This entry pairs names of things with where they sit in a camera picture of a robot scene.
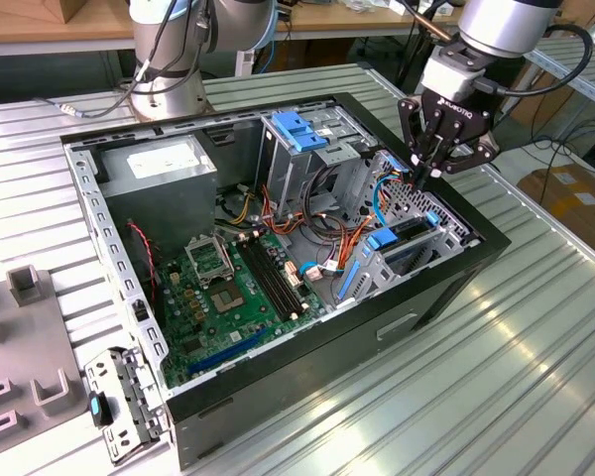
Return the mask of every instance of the metal bracket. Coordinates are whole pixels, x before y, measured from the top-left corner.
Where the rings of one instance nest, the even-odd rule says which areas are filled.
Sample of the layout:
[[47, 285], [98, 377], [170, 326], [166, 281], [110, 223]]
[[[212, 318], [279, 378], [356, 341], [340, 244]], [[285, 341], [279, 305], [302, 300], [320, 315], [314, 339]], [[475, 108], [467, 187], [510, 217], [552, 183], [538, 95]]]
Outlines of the metal bracket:
[[113, 348], [84, 367], [90, 389], [105, 399], [112, 423], [103, 435], [117, 466], [159, 441], [169, 428], [159, 389], [139, 348]]

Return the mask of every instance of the cardboard box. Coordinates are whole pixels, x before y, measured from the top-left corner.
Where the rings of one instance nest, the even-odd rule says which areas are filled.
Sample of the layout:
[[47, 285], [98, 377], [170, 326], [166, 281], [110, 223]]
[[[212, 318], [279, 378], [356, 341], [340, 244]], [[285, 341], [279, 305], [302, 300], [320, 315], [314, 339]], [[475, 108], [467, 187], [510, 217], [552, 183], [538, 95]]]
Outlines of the cardboard box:
[[[533, 200], [542, 194], [546, 170], [526, 176], [518, 187]], [[595, 250], [595, 177], [579, 165], [551, 169], [542, 207]]]
[[36, 18], [53, 23], [68, 20], [87, 0], [0, 0], [0, 12]]

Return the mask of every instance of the desk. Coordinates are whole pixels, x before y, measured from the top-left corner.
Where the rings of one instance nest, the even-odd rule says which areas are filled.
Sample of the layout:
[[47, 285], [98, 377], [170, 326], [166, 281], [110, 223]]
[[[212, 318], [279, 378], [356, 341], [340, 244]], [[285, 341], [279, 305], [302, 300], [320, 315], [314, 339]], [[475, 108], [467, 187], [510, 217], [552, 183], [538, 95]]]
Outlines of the desk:
[[[436, 21], [454, 24], [459, 13]], [[295, 6], [292, 23], [292, 39], [314, 40], [400, 35], [412, 18], [383, 8], [355, 13], [335, 3]], [[286, 36], [287, 26], [280, 22], [275, 38]], [[132, 22], [123, 0], [89, 0], [66, 25], [0, 13], [0, 56], [132, 49]]]
[[[350, 92], [402, 137], [401, 93], [353, 64], [205, 87], [218, 111]], [[101, 110], [117, 97], [64, 101]], [[0, 277], [23, 264], [51, 271], [80, 368], [129, 339], [58, 136], [134, 121], [128, 106], [84, 121], [35, 102], [0, 105]], [[436, 321], [190, 472], [595, 474], [595, 255], [491, 168], [448, 179], [512, 240], [503, 257]], [[163, 438], [113, 468], [84, 414], [0, 453], [0, 475], [179, 474], [173, 459]]]

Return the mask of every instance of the aluminum table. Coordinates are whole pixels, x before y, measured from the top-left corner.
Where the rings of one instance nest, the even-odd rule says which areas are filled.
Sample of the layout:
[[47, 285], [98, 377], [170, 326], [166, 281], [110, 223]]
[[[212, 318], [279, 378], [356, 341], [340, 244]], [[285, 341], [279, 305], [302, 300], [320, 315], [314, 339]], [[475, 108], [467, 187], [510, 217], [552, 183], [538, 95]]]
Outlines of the aluminum table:
[[[206, 81], [217, 110], [348, 91], [401, 137], [400, 93], [357, 65]], [[105, 108], [113, 93], [68, 98]], [[127, 345], [58, 136], [93, 122], [0, 105], [0, 279], [50, 270], [80, 367]], [[595, 254], [488, 168], [449, 181], [512, 240], [435, 322], [185, 474], [595, 474]], [[178, 474], [163, 441], [120, 468], [84, 414], [0, 454], [0, 475]]]

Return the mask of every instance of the pci slot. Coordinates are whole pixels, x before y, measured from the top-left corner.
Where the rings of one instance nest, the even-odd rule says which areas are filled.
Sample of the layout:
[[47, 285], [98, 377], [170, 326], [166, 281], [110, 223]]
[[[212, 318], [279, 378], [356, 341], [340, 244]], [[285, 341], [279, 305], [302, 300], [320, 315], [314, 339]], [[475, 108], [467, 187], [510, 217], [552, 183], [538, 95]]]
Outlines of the pci slot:
[[303, 313], [298, 298], [269, 258], [264, 246], [253, 241], [241, 243], [237, 249], [282, 322], [290, 320], [291, 314]]
[[225, 350], [221, 350], [217, 354], [207, 357], [206, 359], [203, 359], [200, 362], [191, 364], [187, 367], [188, 374], [193, 375], [196, 372], [207, 370], [215, 365], [222, 364], [223, 362], [231, 359], [232, 357], [235, 357], [241, 352], [245, 352], [246, 350], [254, 348], [256, 345], [258, 345], [260, 339], [265, 334], [265, 332], [267, 332], [267, 329], [262, 329], [256, 332], [251, 337], [243, 340], [242, 342], [237, 343], [236, 345], [232, 345], [231, 347]]

